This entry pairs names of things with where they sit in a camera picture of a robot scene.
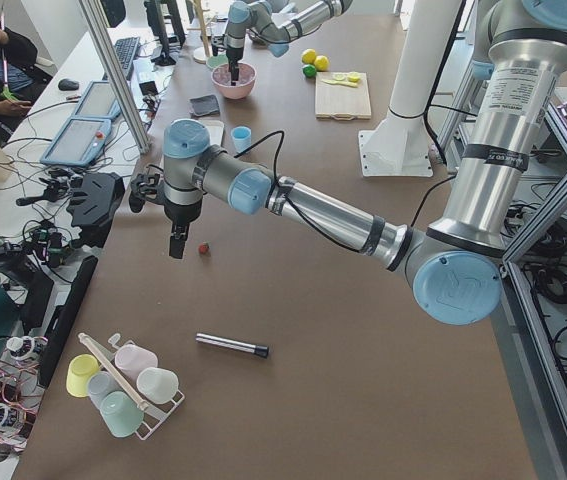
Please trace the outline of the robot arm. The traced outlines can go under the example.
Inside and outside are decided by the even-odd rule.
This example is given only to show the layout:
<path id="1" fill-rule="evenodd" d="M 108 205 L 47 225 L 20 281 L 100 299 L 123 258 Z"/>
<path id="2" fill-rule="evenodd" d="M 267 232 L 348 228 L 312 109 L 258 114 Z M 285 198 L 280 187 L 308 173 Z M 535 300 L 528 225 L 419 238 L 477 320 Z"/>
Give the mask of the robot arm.
<path id="1" fill-rule="evenodd" d="M 190 224 L 210 194 L 233 209 L 261 208 L 292 218 L 347 250 L 400 271 L 419 306 L 440 322 L 487 317 L 502 283 L 500 229 L 543 123 L 567 71 L 567 1 L 489 1 L 475 51 L 489 73 L 443 216 L 425 232 L 395 226 L 292 178 L 246 163 L 213 145 L 193 119 L 164 132 L 164 209 L 170 253 L 181 257 Z"/>
<path id="2" fill-rule="evenodd" d="M 228 11 L 223 40 L 231 84 L 234 85 L 239 79 L 239 62 L 244 55 L 248 31 L 260 38 L 274 57 L 280 57 L 289 50 L 291 42 L 309 35 L 327 20 L 343 15 L 351 5 L 351 0 L 316 1 L 281 25 L 277 25 L 272 18 L 272 7 L 268 1 L 250 4 L 234 1 Z"/>

